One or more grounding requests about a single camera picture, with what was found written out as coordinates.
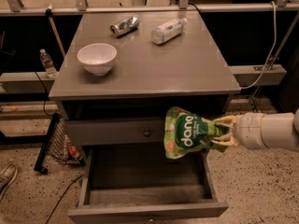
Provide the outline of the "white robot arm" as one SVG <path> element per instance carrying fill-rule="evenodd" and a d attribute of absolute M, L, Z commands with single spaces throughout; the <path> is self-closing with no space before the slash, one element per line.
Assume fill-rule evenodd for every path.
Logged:
<path fill-rule="evenodd" d="M 251 150 L 283 148 L 299 151 L 299 114 L 253 113 L 214 119 L 229 128 L 229 133 L 215 138 L 223 146 L 243 146 Z"/>

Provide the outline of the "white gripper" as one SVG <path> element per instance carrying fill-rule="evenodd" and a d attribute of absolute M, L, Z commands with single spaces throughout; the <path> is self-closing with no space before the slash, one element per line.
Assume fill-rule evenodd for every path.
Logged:
<path fill-rule="evenodd" d="M 227 133 L 213 137 L 212 142 L 225 147 L 237 147 L 239 143 L 247 149 L 265 149 L 261 135 L 263 117 L 262 113 L 246 113 L 242 116 L 230 115 L 214 119 L 213 122 L 218 126 L 235 128 L 235 137 Z"/>

